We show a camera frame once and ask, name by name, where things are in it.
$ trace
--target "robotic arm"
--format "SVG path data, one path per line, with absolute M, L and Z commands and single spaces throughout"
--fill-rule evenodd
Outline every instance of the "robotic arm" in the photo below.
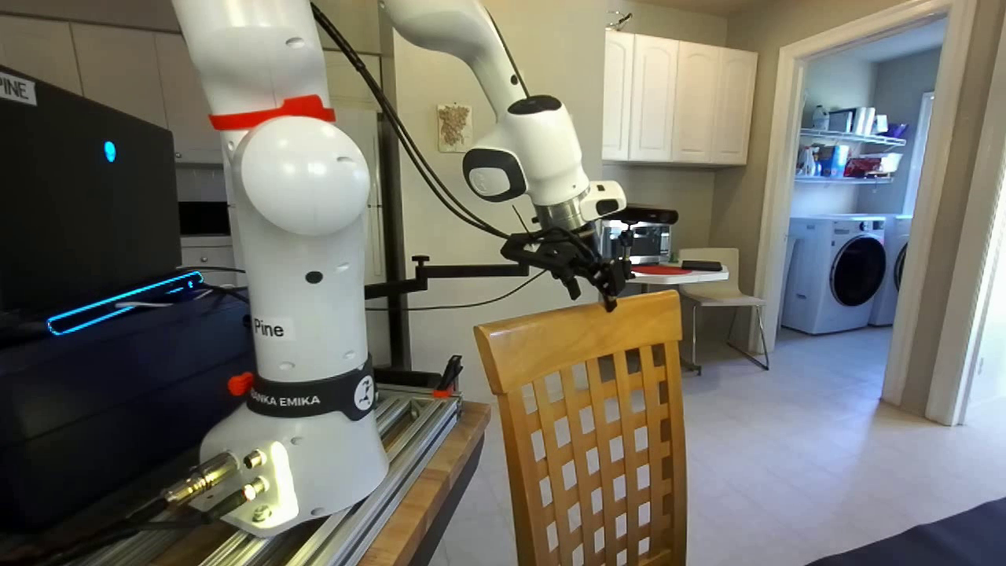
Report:
M 385 0 L 394 29 L 418 46 L 453 52 L 473 66 L 498 130 L 461 161 L 467 179 L 485 202 L 530 196 L 537 231 L 510 237 L 503 255 L 549 270 L 579 295 L 584 277 L 609 303 L 627 270 L 594 255 L 584 231 L 599 216 L 627 208 L 621 182 L 590 182 L 564 101 L 530 95 L 525 79 L 478 0 Z
M 352 506 L 387 476 L 364 342 L 367 167 L 334 124 L 307 0 L 172 7 L 225 135 L 258 366 L 232 380 L 246 403 L 206 438 L 206 470 L 176 495 L 270 538 Z M 542 221 L 503 255 L 549 266 L 570 293 L 589 277 L 609 295 L 621 277 L 582 231 L 627 208 L 627 196 L 589 182 L 565 106 L 525 95 L 476 0 L 385 0 L 385 10 L 409 41 L 461 55 L 495 103 L 498 133 L 467 154 L 467 179 L 491 202 L 530 196 Z

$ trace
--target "door frame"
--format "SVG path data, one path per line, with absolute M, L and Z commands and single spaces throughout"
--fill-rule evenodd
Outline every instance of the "door frame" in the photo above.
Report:
M 1006 98 L 1006 34 L 1001 34 L 989 101 Z M 961 423 L 973 380 L 981 375 L 984 315 L 997 277 L 1001 246 L 1006 246 L 1006 115 L 997 103 L 984 106 L 984 130 L 969 184 L 961 238 L 956 247 L 948 324 L 940 334 L 938 372 L 926 414 Z
M 774 95 L 774 121 L 770 121 L 770 148 L 766 148 L 766 179 L 765 179 L 765 214 L 760 214 L 760 238 L 759 238 L 759 270 L 754 288 L 766 299 L 760 310 L 760 324 L 770 331 L 766 347 L 777 342 L 780 310 L 783 310 L 783 287 L 787 287 L 787 231 L 793 211 L 793 154 L 798 150 L 802 130 L 802 92 L 806 92 L 806 66 L 807 55 L 825 51 L 847 46 L 863 37 L 873 37 L 883 32 L 906 29 L 913 21 L 928 21 L 948 15 L 948 37 L 940 51 L 938 71 L 938 103 L 931 139 L 926 148 L 926 184 L 917 188 L 914 221 L 913 221 L 913 250 L 906 261 L 903 295 L 895 310 L 895 334 L 888 356 L 888 380 L 883 399 L 898 406 L 910 375 L 910 347 L 914 338 L 917 304 L 920 304 L 920 273 L 928 270 L 928 255 L 934 242 L 934 216 L 945 199 L 948 161 L 951 161 L 951 133 L 958 106 L 969 37 L 976 21 L 976 0 L 906 0 L 889 10 L 871 12 L 864 18 L 828 29 L 806 41 L 787 43 L 780 51 L 777 66 L 777 95 Z

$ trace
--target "white cabinet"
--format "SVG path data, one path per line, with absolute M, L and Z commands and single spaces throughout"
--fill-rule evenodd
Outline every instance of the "white cabinet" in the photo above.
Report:
M 73 34 L 65 21 L 0 15 L 0 66 L 82 95 Z
M 607 32 L 603 161 L 746 162 L 759 55 Z
M 166 130 L 176 135 L 181 162 L 220 162 L 220 135 L 210 130 L 210 103 L 201 92 L 190 46 L 181 34 L 159 34 Z
M 667 161 L 672 133 L 677 51 L 670 41 L 607 32 L 603 156 Z
M 132 29 L 73 24 L 84 98 L 166 124 L 159 37 Z

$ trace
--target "wire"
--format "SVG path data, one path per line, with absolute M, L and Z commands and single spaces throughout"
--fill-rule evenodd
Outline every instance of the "wire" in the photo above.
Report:
M 503 303 L 516 293 L 523 293 L 525 287 L 533 287 L 534 281 L 542 281 L 548 270 L 537 270 L 534 277 L 530 277 L 525 284 L 513 287 L 510 293 L 503 295 L 495 295 L 495 299 L 482 299 L 482 303 L 456 303 L 456 304 L 421 304 L 421 308 L 403 308 L 403 310 L 467 310 L 467 308 L 485 308 L 485 304 L 495 304 L 495 303 Z
M 236 264 L 181 264 L 181 270 L 225 270 L 225 273 L 246 273 L 246 266 L 236 266 Z
M 166 508 L 164 495 L 154 495 L 149 503 L 141 503 L 139 508 L 132 508 L 129 514 L 91 532 L 91 535 L 82 535 L 77 542 L 65 542 L 61 548 L 46 548 L 40 554 L 30 554 L 30 555 L 5 555 L 0 563 L 9 566 L 9 563 L 35 563 L 35 566 L 61 566 L 61 563 L 77 563 L 106 544 L 118 544 L 124 538 L 132 538 L 139 535 L 154 514 L 162 514 Z
M 516 204 L 513 204 L 513 216 L 523 222 L 525 231 L 533 231 L 523 211 L 516 211 Z
M 564 238 L 570 238 L 584 258 L 599 261 L 602 250 L 590 247 L 584 238 L 579 238 L 576 231 L 558 229 Z
M 214 284 L 201 284 L 206 288 L 210 288 L 214 295 L 232 295 L 238 303 L 248 303 L 248 287 L 214 287 Z
M 364 58 L 360 55 L 360 51 L 347 41 L 347 34 L 328 18 L 328 12 L 322 12 L 311 2 L 314 21 L 328 32 L 330 41 L 338 41 L 338 46 L 347 52 L 347 58 L 352 62 L 352 70 L 364 79 L 367 92 L 374 95 L 374 101 L 380 103 L 387 121 L 394 124 L 403 150 L 409 154 L 409 161 L 414 162 L 418 175 L 429 182 L 429 188 L 434 193 L 434 199 L 461 222 L 491 231 L 498 238 L 507 238 L 503 229 L 498 229 L 495 222 L 482 221 L 473 208 L 467 208 L 438 175 L 438 171 L 425 161 L 425 154 L 418 150 L 414 139 L 409 135 L 405 121 L 400 119 L 398 106 L 387 101 L 387 95 L 380 92 L 378 79 L 372 75 L 372 70 L 364 66 Z

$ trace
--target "chair backrest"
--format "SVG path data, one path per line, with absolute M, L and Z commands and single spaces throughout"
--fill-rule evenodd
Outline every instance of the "chair backrest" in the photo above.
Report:
M 728 281 L 722 284 L 700 284 L 704 293 L 734 293 L 741 295 L 741 284 L 738 284 L 738 247 L 678 247 L 682 261 L 720 261 L 728 266 Z
M 500 399 L 519 563 L 687 563 L 678 295 L 476 326 Z

